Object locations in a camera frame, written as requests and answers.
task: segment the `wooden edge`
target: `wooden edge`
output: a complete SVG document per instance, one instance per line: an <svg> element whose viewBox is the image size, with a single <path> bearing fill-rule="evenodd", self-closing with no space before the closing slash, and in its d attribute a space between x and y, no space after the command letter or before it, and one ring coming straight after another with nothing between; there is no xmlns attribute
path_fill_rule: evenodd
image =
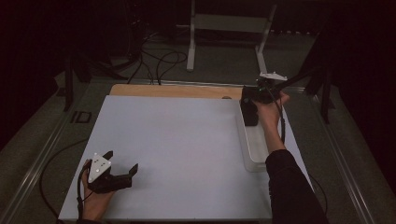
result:
<svg viewBox="0 0 396 224"><path fill-rule="evenodd" d="M223 97L228 97L234 100L240 100L242 95L242 88L116 84L111 88L110 95L186 97L186 98L209 98L209 99L221 99Z"/></svg>

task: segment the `human hand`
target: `human hand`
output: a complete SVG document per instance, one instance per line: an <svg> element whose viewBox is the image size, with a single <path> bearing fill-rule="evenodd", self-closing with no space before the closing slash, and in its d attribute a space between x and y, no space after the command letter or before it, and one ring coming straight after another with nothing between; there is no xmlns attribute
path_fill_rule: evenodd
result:
<svg viewBox="0 0 396 224"><path fill-rule="evenodd" d="M81 182L84 186L84 210L82 218L93 221L101 221L105 214L108 204L116 191L110 191L109 193L97 194L92 190L88 189L88 171L85 170L81 177Z"/></svg>
<svg viewBox="0 0 396 224"><path fill-rule="evenodd" d="M290 97L283 91L281 91L279 94L280 98L276 100L276 102L280 106L280 108L282 108L282 105L285 104ZM262 125L262 127L264 129L277 128L280 114L276 104L262 104L255 101L253 101L253 103L257 106L257 114L259 116L260 124Z"/></svg>

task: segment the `white table surface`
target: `white table surface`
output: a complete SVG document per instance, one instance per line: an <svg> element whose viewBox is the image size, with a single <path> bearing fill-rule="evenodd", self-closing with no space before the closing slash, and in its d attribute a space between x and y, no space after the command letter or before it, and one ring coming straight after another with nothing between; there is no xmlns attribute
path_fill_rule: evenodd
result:
<svg viewBox="0 0 396 224"><path fill-rule="evenodd" d="M246 170L235 116L236 100L107 96L59 219L77 219L79 171L95 152L109 150L111 174L127 174L136 163L139 171L131 188L115 194L105 219L271 218L268 174ZM307 176L285 119L285 145Z"/></svg>

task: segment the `dark background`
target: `dark background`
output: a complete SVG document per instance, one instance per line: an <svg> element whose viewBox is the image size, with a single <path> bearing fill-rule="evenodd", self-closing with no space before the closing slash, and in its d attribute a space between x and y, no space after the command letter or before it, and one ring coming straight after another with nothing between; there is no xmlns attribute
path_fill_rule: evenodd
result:
<svg viewBox="0 0 396 224"><path fill-rule="evenodd" d="M9 1L2 3L0 148L57 91L54 77L64 70L64 55L73 43L96 61L125 55L129 43L123 2ZM189 1L129 1L151 29L175 36L176 24L189 24ZM197 1L211 13L261 15L260 1ZM273 29L317 35L304 69L322 64L357 122L380 169L396 190L396 119L393 98L394 15L391 3L293 1L279 4ZM248 4L257 4L251 11ZM112 29L104 36L101 30Z"/></svg>

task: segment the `black sleeve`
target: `black sleeve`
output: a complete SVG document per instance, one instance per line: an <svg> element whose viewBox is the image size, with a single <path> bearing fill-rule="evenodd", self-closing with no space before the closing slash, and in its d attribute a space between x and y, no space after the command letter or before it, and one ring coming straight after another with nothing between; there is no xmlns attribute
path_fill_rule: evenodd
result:
<svg viewBox="0 0 396 224"><path fill-rule="evenodd" d="M102 222L87 220L87 219L78 219L76 224L101 224Z"/></svg>
<svg viewBox="0 0 396 224"><path fill-rule="evenodd" d="M286 149L266 160L273 224L329 223L320 203L294 157Z"/></svg>

